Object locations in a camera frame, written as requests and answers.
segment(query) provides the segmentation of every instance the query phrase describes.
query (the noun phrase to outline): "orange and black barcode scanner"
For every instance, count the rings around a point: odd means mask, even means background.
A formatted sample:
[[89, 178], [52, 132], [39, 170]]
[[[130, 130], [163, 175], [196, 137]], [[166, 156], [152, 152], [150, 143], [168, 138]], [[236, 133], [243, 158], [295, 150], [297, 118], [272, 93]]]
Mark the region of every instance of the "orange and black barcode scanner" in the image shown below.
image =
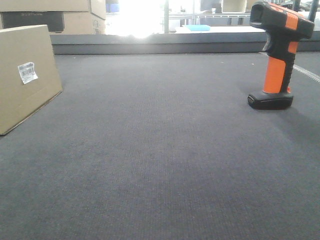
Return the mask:
[[269, 61], [263, 90], [250, 93], [248, 103], [254, 109], [286, 109], [293, 101], [289, 82], [298, 42], [311, 38], [314, 23], [293, 10], [257, 1], [251, 9], [250, 25], [267, 32], [263, 51]]

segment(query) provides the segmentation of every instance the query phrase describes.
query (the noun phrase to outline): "white sticker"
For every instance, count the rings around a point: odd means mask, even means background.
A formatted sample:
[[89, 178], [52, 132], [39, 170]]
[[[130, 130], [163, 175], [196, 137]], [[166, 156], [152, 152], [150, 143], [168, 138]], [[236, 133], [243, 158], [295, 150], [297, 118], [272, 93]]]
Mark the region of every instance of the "white sticker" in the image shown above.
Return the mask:
[[38, 76], [35, 72], [35, 64], [33, 62], [27, 62], [23, 65], [18, 66], [18, 70], [21, 80], [24, 84], [38, 79]]

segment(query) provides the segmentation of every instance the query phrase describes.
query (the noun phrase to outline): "stacked cardboard boxes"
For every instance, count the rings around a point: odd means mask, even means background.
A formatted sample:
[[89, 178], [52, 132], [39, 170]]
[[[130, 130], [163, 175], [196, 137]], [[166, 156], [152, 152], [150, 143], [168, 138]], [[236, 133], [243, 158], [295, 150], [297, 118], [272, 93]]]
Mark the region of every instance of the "stacked cardboard boxes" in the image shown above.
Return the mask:
[[[0, 13], [0, 29], [7, 28], [5, 18], [12, 15], [33, 18], [35, 23], [39, 18], [50, 19], [53, 24], [59, 22], [61, 27], [53, 27], [52, 30], [49, 27], [50, 34], [54, 35], [104, 34], [106, 28], [106, 0], [1, 0]], [[60, 13], [61, 18], [53, 20], [51, 15], [46, 17], [52, 13]]]

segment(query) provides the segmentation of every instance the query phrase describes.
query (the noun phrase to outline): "gray carpet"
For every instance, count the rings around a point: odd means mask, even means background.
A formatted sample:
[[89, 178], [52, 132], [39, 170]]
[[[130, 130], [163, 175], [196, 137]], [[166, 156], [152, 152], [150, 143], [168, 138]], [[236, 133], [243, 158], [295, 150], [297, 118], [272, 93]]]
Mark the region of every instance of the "gray carpet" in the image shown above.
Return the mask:
[[254, 110], [267, 61], [57, 55], [63, 93], [0, 138], [0, 239], [320, 239], [320, 84]]

